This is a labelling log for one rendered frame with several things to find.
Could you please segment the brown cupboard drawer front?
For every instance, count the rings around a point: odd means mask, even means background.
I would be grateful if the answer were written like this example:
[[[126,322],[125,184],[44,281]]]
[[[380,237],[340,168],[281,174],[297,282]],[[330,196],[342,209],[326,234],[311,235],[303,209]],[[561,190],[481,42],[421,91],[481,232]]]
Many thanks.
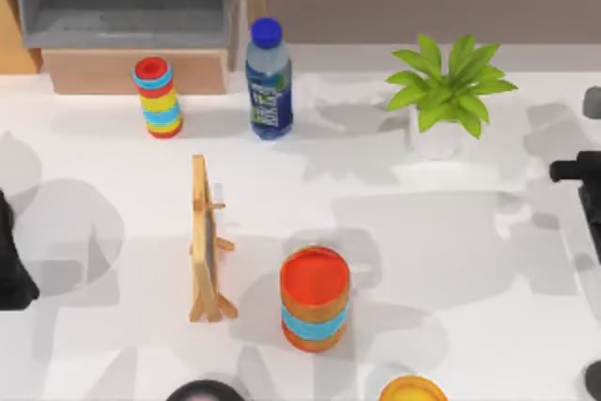
[[[601,43],[601,0],[268,0],[288,41],[438,43],[472,34],[501,44]]]

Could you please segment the wooden framed blackboard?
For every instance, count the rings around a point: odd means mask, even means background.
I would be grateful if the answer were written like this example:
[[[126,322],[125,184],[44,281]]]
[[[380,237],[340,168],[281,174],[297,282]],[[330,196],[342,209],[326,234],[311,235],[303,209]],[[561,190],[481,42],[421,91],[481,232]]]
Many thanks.
[[[211,194],[206,160],[202,154],[192,156],[192,238],[189,254],[192,264],[191,322],[203,316],[208,322],[219,322],[223,316],[234,319],[237,307],[219,288],[219,252],[232,252],[235,244],[217,232],[215,210],[225,208]]]

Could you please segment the black round object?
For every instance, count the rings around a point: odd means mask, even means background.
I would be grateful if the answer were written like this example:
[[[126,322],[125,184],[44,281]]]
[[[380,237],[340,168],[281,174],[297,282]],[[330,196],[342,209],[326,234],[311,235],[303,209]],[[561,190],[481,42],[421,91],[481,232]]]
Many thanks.
[[[245,398],[224,382],[198,379],[178,387],[165,401],[245,401]]]

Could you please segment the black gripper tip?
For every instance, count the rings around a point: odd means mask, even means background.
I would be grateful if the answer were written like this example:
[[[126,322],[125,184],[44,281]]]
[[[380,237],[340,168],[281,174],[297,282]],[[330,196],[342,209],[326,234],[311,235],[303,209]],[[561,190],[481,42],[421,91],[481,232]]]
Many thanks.
[[[582,150],[571,161],[558,160],[549,166],[553,182],[578,180],[580,204],[601,265],[601,150]]]
[[[40,295],[19,257],[13,227],[13,209],[0,190],[0,311],[24,310]]]

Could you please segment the blue bottle with blue cap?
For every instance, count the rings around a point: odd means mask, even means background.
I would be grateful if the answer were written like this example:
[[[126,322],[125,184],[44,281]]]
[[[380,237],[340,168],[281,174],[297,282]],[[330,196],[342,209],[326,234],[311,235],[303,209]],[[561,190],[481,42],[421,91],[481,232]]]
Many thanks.
[[[262,17],[250,26],[245,60],[250,124],[262,140],[287,134],[293,125],[292,62],[280,22]]]

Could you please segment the green plant in white pot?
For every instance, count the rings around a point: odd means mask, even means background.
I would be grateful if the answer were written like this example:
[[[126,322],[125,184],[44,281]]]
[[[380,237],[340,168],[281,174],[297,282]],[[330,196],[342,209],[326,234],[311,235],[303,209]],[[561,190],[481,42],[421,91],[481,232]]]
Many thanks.
[[[452,45],[447,59],[426,34],[417,35],[417,45],[417,51],[393,52],[408,67],[386,79],[399,87],[386,110],[408,110],[412,148],[427,159],[446,160],[457,153],[463,132],[481,138],[490,120],[482,97],[515,91],[517,86],[491,63],[498,44],[478,47],[475,37],[467,34]]]

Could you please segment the stack of coloured rings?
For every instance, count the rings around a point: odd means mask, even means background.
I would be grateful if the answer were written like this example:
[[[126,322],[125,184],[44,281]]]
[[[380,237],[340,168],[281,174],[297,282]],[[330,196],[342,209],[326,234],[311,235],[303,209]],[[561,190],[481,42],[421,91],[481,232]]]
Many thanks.
[[[173,68],[162,57],[147,56],[134,66],[131,78],[137,90],[146,129],[161,139],[176,136],[183,116],[174,85]]]

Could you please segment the orange can with blue band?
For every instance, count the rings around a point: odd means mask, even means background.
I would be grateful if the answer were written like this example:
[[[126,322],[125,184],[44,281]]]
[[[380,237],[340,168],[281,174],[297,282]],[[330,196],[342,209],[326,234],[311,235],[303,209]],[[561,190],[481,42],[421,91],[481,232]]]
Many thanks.
[[[305,352],[334,347],[347,328],[350,269],[332,248],[305,246],[283,262],[281,324],[286,340]]]

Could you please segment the pale wooden drawer front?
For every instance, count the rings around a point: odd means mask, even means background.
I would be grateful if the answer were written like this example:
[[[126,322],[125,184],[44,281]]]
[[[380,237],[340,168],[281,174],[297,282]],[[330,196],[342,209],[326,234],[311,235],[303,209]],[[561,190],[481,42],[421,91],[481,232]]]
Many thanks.
[[[43,66],[57,94],[134,94],[135,64],[160,56],[173,68],[179,94],[223,94],[236,53],[222,49],[44,49]]]

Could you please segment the yellow and orange round container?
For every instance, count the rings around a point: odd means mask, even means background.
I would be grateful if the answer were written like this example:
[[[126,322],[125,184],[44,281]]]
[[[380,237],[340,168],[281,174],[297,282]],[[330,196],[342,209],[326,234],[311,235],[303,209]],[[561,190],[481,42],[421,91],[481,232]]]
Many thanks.
[[[448,401],[444,391],[432,380],[402,376],[391,380],[380,392],[378,401]]]

